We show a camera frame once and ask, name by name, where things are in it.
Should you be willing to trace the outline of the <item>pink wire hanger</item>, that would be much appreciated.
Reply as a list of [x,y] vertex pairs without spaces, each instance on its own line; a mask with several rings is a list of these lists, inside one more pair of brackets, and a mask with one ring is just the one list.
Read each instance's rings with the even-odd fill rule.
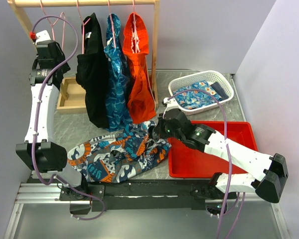
[[[44,15],[47,15],[44,10],[44,7],[43,7],[42,0],[40,0],[40,8],[41,8],[42,12],[44,13]],[[61,12],[60,17],[63,19],[66,19],[65,13]],[[52,38],[53,38],[53,40],[55,40],[54,26],[59,21],[59,19],[57,18],[53,23],[51,22],[51,20],[49,18],[47,18],[47,21],[51,27]],[[65,39],[65,22],[63,22],[63,29],[62,29],[62,41],[61,41],[61,49],[62,50],[64,49],[64,39]]]

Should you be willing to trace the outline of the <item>multicolour patterned shorts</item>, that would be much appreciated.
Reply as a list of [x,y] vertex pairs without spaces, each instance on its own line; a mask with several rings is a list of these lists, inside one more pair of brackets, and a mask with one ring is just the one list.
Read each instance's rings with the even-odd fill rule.
[[87,182],[121,183],[157,167],[171,144],[154,139],[154,121],[129,124],[120,133],[98,136],[67,153],[67,162]]

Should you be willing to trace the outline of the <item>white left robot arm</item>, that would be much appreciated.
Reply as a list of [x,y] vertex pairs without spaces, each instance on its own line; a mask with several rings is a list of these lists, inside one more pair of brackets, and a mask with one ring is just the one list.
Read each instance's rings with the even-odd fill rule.
[[54,40],[36,42],[37,55],[29,74],[32,105],[24,142],[15,151],[26,166],[35,171],[44,185],[56,180],[63,191],[84,200],[89,187],[83,175],[67,162],[66,149],[54,140],[54,107],[64,73],[70,70],[59,43]]

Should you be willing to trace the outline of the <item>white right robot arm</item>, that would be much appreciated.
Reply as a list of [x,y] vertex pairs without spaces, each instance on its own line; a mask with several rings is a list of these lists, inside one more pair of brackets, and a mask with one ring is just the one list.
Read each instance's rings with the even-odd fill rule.
[[270,203],[280,201],[289,176],[283,155],[249,149],[205,124],[192,123],[177,109],[160,114],[150,134],[153,139],[175,138],[190,149],[229,162],[228,173],[214,173],[211,178],[208,186],[211,197],[217,199],[232,192],[248,192]]

